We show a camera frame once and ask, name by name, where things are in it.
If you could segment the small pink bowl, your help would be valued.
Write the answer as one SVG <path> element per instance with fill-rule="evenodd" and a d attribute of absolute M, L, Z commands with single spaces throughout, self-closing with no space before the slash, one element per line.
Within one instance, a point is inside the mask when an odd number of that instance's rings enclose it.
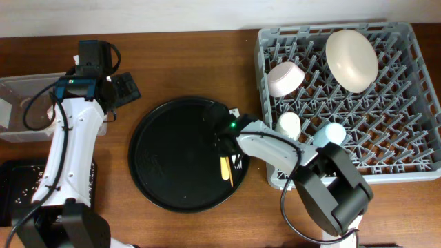
<path fill-rule="evenodd" d="M 267 75 L 269 95 L 282 97 L 297 89 L 305 78 L 305 73 L 293 62 L 277 65 Z"/>

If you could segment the grey dishwasher rack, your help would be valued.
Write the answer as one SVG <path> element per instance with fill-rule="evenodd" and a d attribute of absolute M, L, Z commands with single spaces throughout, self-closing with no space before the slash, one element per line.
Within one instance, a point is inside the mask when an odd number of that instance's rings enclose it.
<path fill-rule="evenodd" d="M 362 93 L 345 90 L 329 70 L 328 37 L 355 30 L 372 44 L 379 64 Z M 269 95 L 267 75 L 285 61 L 305 78 L 280 98 Z M 413 28 L 408 23 L 350 23 L 260 30 L 254 48 L 263 120 L 274 127 L 285 112 L 300 118 L 300 142 L 329 123 L 346 130 L 342 147 L 368 183 L 401 183 L 440 177 L 440 104 Z"/>

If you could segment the white plastic fork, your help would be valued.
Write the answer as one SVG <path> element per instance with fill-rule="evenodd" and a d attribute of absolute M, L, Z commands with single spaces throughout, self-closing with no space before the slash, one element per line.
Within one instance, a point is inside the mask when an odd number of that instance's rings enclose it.
<path fill-rule="evenodd" d="M 242 159 L 243 159 L 242 154 L 237 154 L 232 156 L 233 168 L 235 170 L 242 169 Z"/>

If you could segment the large beige plate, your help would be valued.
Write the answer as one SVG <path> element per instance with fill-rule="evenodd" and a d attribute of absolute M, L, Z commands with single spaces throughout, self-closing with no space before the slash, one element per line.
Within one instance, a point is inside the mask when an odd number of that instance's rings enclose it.
<path fill-rule="evenodd" d="M 376 52 L 361 33 L 334 32 L 327 39 L 325 53 L 330 72 L 347 91 L 361 93 L 375 81 L 379 70 Z"/>

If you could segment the cream cup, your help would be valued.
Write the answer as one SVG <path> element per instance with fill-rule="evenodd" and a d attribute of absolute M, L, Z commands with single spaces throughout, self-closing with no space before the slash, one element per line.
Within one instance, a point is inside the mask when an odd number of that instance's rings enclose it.
<path fill-rule="evenodd" d="M 285 112 L 278 118 L 275 130 L 297 141 L 301 135 L 301 122 L 294 112 Z"/>

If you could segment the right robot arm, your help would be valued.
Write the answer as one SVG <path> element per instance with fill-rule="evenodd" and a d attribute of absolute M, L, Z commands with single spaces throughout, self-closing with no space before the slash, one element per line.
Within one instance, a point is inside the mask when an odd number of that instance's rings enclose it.
<path fill-rule="evenodd" d="M 247 114 L 228 114 L 212 129 L 221 156 L 256 157 L 286 173 L 311 219 L 333 237 L 319 240 L 295 229 L 301 238 L 319 245 L 351 240 L 352 247 L 358 247 L 356 223 L 367 211 L 373 191 L 343 148 L 335 143 L 324 147 L 299 143 Z"/>

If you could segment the white tissue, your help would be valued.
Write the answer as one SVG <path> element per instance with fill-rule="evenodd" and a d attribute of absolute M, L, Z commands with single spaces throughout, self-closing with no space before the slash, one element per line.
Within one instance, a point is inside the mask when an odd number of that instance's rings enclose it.
<path fill-rule="evenodd" d="M 53 105 L 52 107 L 50 107 L 47 110 L 47 116 L 48 116 L 50 123 L 52 123 L 55 119 L 55 110 L 54 109 L 55 109 L 55 105 Z"/>

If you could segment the light blue cup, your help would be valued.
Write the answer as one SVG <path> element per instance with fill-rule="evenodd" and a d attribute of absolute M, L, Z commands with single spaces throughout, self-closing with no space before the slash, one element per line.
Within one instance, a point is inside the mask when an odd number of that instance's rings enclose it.
<path fill-rule="evenodd" d="M 313 145 L 324 147 L 328 143 L 341 145 L 346 137 L 345 128 L 339 123 L 328 123 L 313 136 Z"/>

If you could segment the wooden chopstick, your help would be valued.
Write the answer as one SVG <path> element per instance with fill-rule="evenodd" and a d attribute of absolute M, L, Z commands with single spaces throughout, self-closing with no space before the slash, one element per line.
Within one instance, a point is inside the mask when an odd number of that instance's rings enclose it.
<path fill-rule="evenodd" d="M 229 158 L 225 157 L 223 160 L 225 161 L 224 170 L 227 172 L 228 179 L 230 181 L 230 185 L 233 187 L 234 186 L 234 182 L 233 182 L 233 178 L 232 178 L 232 171 L 231 171 L 231 166 L 230 166 Z"/>

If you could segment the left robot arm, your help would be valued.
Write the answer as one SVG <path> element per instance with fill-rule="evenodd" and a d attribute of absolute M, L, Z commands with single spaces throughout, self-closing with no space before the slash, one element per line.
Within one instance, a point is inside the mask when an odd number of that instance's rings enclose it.
<path fill-rule="evenodd" d="M 91 208 L 94 145 L 107 113 L 140 93 L 130 73 L 59 78 L 44 88 L 54 102 L 54 135 L 32 208 L 15 216 L 10 235 L 25 247 L 124 247 Z"/>

